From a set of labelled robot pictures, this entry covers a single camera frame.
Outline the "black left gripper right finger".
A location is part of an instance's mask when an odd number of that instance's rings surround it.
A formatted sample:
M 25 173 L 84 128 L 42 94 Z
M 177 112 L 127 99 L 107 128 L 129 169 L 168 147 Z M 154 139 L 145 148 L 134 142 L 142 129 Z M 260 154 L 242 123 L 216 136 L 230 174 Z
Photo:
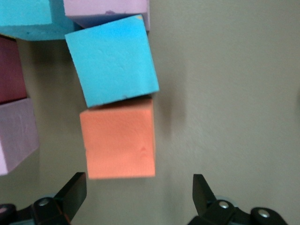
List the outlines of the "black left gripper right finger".
M 198 215 L 187 225 L 288 225 L 274 210 L 255 207 L 248 214 L 230 201 L 217 199 L 201 174 L 193 175 L 192 194 Z

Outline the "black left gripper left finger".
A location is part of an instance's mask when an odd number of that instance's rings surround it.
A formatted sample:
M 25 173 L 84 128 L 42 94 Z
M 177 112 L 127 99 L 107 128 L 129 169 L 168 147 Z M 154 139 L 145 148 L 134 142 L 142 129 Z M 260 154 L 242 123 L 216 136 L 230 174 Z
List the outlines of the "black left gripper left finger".
M 40 198 L 22 210 L 0 204 L 0 225 L 71 225 L 86 196 L 86 173 L 77 172 L 55 196 Z

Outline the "orange foam cube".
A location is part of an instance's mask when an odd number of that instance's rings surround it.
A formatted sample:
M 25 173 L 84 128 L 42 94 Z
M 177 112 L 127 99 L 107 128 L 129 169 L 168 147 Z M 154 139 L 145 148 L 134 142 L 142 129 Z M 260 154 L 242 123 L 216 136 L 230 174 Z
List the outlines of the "orange foam cube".
M 152 98 L 87 109 L 80 122 L 89 179 L 155 176 Z

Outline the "pink foam cube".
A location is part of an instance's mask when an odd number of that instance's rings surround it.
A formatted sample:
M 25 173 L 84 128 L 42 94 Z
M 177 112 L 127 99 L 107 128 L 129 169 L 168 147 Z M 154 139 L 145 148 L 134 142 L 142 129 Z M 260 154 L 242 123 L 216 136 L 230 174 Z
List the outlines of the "pink foam cube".
M 150 0 L 63 0 L 65 15 L 83 28 L 90 28 L 141 14 L 150 30 Z
M 0 105 L 0 176 L 9 174 L 38 148 L 32 100 Z

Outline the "red foam cube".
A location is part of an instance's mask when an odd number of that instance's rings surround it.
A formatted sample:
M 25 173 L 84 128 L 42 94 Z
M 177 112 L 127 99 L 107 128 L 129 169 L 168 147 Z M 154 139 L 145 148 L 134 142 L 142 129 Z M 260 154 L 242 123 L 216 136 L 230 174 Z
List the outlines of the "red foam cube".
M 26 97 L 17 42 L 0 35 L 0 104 Z

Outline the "cyan foam cube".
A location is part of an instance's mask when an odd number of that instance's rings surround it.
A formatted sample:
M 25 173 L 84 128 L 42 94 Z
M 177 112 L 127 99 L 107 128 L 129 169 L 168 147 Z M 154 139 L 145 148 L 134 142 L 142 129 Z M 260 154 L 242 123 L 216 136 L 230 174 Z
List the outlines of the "cyan foam cube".
M 65 35 L 87 107 L 159 91 L 142 15 Z
M 80 29 L 63 0 L 0 0 L 0 34 L 27 41 L 61 40 Z

